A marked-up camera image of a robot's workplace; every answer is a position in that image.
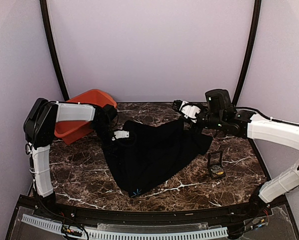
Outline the black t-shirt with blue logo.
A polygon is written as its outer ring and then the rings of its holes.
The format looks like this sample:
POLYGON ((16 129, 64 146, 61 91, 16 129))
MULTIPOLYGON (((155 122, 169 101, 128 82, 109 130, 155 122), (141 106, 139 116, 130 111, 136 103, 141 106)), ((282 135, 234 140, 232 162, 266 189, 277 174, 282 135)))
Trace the black t-shirt with blue logo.
POLYGON ((198 155, 206 154, 213 141, 212 136, 186 130, 181 119, 159 126, 128 120, 122 129, 134 132, 136 143, 118 144, 116 152, 104 157, 116 184, 131 198, 169 180, 198 155))

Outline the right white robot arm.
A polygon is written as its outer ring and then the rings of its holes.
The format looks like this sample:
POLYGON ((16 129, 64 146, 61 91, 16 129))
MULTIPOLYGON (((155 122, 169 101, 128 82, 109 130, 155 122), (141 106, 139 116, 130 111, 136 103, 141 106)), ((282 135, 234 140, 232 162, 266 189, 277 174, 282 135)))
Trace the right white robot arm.
MULTIPOLYGON (((205 93, 206 106, 183 101, 180 113, 191 128, 219 130, 235 137, 264 140, 299 151, 299 123, 265 116, 251 107, 236 107, 226 89, 213 89, 205 93)), ((279 176, 256 188, 245 205, 244 212, 255 217, 277 197, 299 188, 299 160, 279 176)))

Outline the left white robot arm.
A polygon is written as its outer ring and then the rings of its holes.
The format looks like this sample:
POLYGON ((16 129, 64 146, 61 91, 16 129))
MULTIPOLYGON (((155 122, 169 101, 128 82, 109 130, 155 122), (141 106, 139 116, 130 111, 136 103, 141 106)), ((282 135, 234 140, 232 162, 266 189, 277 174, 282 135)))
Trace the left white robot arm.
POLYGON ((38 98, 23 125, 25 151, 30 157, 30 172, 36 194, 41 198, 54 196, 50 174, 50 145, 55 138, 55 127, 60 122, 91 122, 93 129, 106 143, 115 136, 111 122, 117 116, 117 108, 107 104, 49 101, 38 98))

